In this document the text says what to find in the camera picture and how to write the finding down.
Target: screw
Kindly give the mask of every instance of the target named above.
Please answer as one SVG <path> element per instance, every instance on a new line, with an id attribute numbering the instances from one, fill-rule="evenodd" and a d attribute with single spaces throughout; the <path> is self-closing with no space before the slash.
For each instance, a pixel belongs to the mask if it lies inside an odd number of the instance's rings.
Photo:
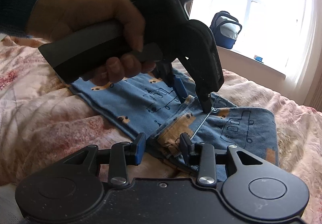
<path id="1" fill-rule="evenodd" d="M 126 183 L 126 179 L 123 177 L 112 177 L 111 183 L 114 185 L 123 185 Z"/>
<path id="2" fill-rule="evenodd" d="M 198 181 L 200 183 L 202 183 L 202 184 L 205 184 L 205 185 L 210 185 L 210 184 L 213 184 L 215 182 L 215 180 L 212 177 L 209 177 L 209 176 L 200 177 L 198 179 Z"/>
<path id="3" fill-rule="evenodd" d="M 160 188 L 166 188 L 167 186 L 168 186 L 168 184 L 166 184 L 164 182 L 159 183 Z"/>

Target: pink blanket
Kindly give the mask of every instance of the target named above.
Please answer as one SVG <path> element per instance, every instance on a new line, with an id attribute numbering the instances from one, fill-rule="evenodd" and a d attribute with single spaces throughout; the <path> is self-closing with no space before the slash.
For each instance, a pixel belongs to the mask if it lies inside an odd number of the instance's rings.
<path id="1" fill-rule="evenodd" d="M 41 43 L 9 37 L 0 43 L 0 185 L 17 183 L 88 144 L 110 148 L 128 140 L 59 81 L 37 50 Z M 177 61 L 174 67 L 184 72 Z M 322 223 L 322 114 L 235 73 L 224 71 L 224 76 L 221 96 L 238 106 L 263 107 L 275 114 L 280 165 L 310 189 L 303 219 Z M 103 167 L 101 179 L 106 173 Z M 183 174 L 145 154 L 140 166 L 129 168 L 129 175 Z"/>

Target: human hand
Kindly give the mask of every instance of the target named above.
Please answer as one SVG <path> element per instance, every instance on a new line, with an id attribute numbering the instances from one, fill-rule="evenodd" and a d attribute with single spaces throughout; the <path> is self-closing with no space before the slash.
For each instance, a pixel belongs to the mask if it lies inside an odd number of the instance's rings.
<path id="1" fill-rule="evenodd" d="M 130 0 L 38 0 L 29 18 L 26 32 L 49 41 L 59 40 L 72 32 L 97 22 L 117 19 L 124 25 L 124 37 L 133 50 L 143 48 L 145 21 Z M 124 77 L 147 73 L 154 62 L 140 63 L 132 54 L 111 57 L 92 72 L 98 86 L 116 83 Z"/>

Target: sweater cuff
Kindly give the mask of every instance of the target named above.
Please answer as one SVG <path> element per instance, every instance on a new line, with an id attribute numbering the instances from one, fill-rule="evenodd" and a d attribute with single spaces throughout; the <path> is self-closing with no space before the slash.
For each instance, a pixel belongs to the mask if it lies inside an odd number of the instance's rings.
<path id="1" fill-rule="evenodd" d="M 27 37 L 25 28 L 38 0 L 0 0 L 0 33 Z"/>

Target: blue printed fabric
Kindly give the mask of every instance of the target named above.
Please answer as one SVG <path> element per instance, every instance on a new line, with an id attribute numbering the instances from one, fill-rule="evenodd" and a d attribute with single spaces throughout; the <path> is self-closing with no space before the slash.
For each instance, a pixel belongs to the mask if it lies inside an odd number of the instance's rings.
<path id="1" fill-rule="evenodd" d="M 188 173 L 197 168 L 184 165 L 178 148 L 183 132 L 193 143 L 211 143 L 216 149 L 234 144 L 278 165 L 276 125 L 270 111 L 237 107 L 212 93 L 213 109 L 205 114 L 195 97 L 193 81 L 176 70 L 174 73 L 189 94 L 182 104 L 173 89 L 151 73 L 103 87 L 78 79 L 70 90 L 133 140 L 145 132 L 151 155 Z M 217 177 L 219 181 L 226 179 L 223 166 L 217 166 Z"/>

